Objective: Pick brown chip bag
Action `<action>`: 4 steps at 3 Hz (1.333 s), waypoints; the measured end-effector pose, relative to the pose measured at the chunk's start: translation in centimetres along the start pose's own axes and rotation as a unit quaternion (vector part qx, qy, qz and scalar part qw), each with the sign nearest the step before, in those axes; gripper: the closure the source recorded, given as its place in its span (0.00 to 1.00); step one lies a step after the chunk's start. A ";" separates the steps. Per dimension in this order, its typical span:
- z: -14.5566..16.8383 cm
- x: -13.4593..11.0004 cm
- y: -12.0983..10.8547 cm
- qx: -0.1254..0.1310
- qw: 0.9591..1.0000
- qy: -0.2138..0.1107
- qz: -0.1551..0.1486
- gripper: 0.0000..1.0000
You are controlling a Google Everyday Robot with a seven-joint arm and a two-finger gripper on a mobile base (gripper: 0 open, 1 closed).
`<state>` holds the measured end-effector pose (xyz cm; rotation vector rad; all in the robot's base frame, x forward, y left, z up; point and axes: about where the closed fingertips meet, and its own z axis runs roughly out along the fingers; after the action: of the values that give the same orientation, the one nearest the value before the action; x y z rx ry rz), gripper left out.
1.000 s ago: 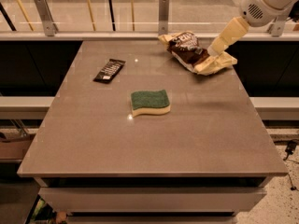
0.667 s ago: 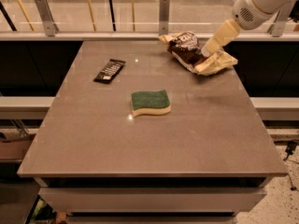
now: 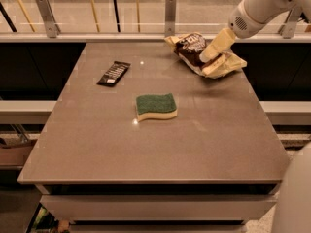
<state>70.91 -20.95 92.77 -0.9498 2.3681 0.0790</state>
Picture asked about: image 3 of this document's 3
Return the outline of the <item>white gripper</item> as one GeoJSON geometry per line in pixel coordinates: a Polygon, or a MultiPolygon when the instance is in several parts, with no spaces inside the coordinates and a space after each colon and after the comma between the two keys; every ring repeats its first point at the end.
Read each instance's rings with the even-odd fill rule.
{"type": "Polygon", "coordinates": [[[232,54],[222,52],[233,45],[236,36],[241,39],[250,38],[262,30],[268,20],[266,2],[267,0],[242,0],[232,11],[228,26],[234,32],[230,28],[222,29],[199,55],[199,59],[206,63],[202,69],[204,76],[223,76],[232,71],[232,54]]]}

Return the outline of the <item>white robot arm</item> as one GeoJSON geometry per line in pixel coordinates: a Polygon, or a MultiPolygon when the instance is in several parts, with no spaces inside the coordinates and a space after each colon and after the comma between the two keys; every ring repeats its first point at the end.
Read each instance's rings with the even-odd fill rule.
{"type": "MultiPolygon", "coordinates": [[[[222,30],[199,59],[206,63],[228,49],[236,37],[257,34],[273,18],[298,7],[311,17],[311,0],[242,0],[222,30]]],[[[272,233],[311,233],[311,144],[302,148],[291,160],[280,186],[271,228],[272,233]]]]}

